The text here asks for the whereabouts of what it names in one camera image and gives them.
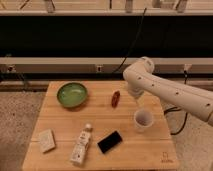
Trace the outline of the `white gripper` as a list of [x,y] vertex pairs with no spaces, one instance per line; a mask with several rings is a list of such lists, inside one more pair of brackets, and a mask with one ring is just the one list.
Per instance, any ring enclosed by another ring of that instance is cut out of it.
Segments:
[[139,98],[144,94],[144,91],[140,88],[132,87],[131,85],[127,86],[127,91],[134,98],[136,104],[140,105]]

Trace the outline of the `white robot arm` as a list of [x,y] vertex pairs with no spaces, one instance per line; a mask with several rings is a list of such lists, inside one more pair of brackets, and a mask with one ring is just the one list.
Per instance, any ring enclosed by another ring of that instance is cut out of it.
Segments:
[[141,57],[123,71],[133,97],[140,97],[148,91],[213,126],[212,91],[160,78],[153,75],[154,68],[155,64],[149,57]]

